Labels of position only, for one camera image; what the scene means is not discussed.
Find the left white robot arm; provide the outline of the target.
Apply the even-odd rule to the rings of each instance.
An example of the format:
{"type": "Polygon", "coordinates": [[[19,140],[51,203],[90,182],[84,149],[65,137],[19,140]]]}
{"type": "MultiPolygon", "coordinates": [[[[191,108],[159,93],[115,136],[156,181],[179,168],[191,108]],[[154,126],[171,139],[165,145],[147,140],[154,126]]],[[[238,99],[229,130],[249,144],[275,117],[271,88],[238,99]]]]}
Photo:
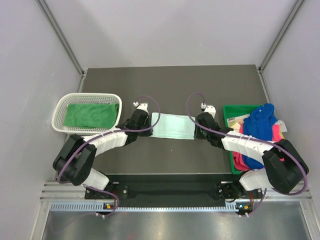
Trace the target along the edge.
{"type": "Polygon", "coordinates": [[[109,131],[86,137],[72,134],[52,165],[58,174],[57,180],[60,183],[94,188],[102,198],[109,198],[114,187],[105,174],[93,169],[96,156],[129,145],[139,136],[151,135],[150,115],[147,110],[139,108],[125,123],[109,131]]]}

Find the white mint towel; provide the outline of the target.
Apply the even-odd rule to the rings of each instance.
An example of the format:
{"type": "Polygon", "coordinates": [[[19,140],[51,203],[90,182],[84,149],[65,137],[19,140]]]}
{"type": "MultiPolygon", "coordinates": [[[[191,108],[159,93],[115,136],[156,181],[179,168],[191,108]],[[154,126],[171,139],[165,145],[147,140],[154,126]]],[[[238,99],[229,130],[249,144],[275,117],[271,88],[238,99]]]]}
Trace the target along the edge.
{"type": "Polygon", "coordinates": [[[151,137],[178,140],[195,139],[195,124],[187,115],[153,112],[151,115],[151,125],[154,125],[158,118],[159,121],[154,126],[151,137]]]}

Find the blue towel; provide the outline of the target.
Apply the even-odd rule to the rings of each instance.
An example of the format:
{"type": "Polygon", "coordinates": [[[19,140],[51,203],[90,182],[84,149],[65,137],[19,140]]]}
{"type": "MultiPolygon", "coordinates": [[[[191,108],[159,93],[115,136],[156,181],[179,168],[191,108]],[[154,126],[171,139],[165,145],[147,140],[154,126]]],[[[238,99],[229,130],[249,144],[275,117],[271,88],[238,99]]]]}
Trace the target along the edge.
{"type": "Polygon", "coordinates": [[[271,103],[256,107],[243,120],[241,132],[254,138],[272,141],[274,139],[273,126],[278,121],[274,115],[275,106],[271,103]]]}

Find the green microfiber towel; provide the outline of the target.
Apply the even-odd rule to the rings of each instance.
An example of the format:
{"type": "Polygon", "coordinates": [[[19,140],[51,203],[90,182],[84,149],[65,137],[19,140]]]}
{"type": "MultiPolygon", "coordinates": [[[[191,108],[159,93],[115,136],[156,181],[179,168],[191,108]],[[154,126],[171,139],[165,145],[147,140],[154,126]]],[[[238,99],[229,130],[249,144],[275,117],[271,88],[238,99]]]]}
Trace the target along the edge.
{"type": "Polygon", "coordinates": [[[63,125],[74,128],[112,128],[117,120],[118,103],[71,103],[66,109],[63,125]]]}

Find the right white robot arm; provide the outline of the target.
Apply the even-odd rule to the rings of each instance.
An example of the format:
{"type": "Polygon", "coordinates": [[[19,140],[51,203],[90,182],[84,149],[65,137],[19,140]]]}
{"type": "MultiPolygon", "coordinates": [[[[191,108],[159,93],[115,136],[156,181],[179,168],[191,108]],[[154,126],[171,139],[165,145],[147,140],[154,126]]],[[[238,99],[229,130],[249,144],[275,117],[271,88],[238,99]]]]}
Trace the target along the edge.
{"type": "Polygon", "coordinates": [[[257,189],[272,188],[288,196],[299,195],[306,189],[309,169],[290,141],[265,141],[229,127],[219,127],[208,112],[199,114],[193,122],[197,130],[203,130],[203,138],[212,146],[237,152],[263,165],[240,176],[233,185],[237,197],[245,198],[257,189]]]}

